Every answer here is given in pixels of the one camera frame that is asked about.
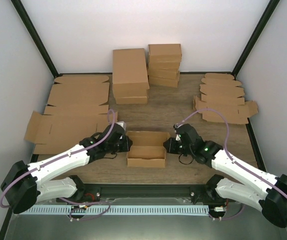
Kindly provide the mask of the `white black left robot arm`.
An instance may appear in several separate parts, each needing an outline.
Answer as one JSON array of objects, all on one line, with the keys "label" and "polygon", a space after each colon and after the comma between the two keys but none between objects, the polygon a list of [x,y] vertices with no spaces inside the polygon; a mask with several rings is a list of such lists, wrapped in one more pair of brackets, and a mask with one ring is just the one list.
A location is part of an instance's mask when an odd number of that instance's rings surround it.
[{"label": "white black left robot arm", "polygon": [[126,136],[126,123],[116,122],[86,137],[69,150],[48,159],[14,163],[2,182],[2,199],[14,214],[21,214],[38,202],[66,198],[80,202],[86,196],[81,179],[72,175],[57,180],[56,177],[77,167],[86,166],[106,158],[107,154],[117,155],[130,151],[133,142]]}]

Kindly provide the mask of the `small brown cardboard box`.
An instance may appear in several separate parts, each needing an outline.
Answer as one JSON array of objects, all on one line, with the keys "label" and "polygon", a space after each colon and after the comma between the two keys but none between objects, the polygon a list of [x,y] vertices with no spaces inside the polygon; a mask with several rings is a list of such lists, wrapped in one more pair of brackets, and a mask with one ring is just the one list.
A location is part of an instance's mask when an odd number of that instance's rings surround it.
[{"label": "small brown cardboard box", "polygon": [[168,132],[128,131],[132,146],[126,155],[128,167],[165,168],[166,149],[163,143],[170,138]]}]

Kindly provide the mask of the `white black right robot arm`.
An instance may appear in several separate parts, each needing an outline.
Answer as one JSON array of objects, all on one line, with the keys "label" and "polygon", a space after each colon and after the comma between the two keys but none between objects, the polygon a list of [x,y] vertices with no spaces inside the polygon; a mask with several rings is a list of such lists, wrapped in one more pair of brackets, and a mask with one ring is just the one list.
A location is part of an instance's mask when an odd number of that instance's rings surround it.
[{"label": "white black right robot arm", "polygon": [[253,167],[218,143],[204,141],[190,124],[175,126],[174,130],[176,136],[163,143],[167,153],[190,156],[197,163],[236,180],[214,175],[205,189],[210,201],[235,200],[260,211],[271,224],[279,228],[287,226],[287,175],[275,176]]}]

